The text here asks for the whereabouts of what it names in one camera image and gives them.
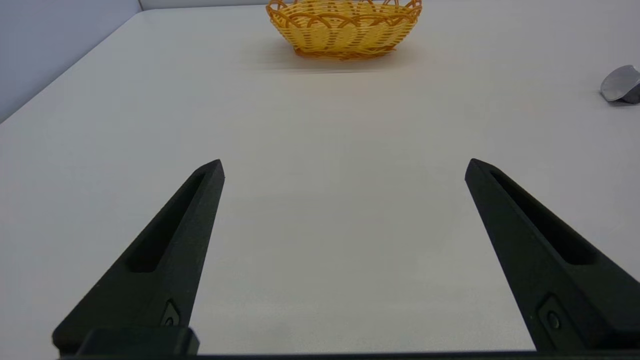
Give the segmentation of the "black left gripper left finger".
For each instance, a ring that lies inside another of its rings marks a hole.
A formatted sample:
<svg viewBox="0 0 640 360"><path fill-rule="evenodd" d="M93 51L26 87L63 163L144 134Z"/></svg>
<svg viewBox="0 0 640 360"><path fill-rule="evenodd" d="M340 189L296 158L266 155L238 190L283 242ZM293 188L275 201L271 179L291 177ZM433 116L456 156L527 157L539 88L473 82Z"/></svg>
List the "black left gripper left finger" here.
<svg viewBox="0 0 640 360"><path fill-rule="evenodd" d="M184 357L226 176L197 168L52 333L62 357Z"/></svg>

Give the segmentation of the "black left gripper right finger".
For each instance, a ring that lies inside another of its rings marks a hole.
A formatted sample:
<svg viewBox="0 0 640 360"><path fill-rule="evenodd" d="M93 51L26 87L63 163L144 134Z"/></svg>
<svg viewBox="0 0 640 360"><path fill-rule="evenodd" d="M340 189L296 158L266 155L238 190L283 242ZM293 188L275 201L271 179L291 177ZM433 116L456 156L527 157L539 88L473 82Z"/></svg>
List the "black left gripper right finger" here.
<svg viewBox="0 0 640 360"><path fill-rule="evenodd" d="M633 276L492 164L465 182L538 351L638 353Z"/></svg>

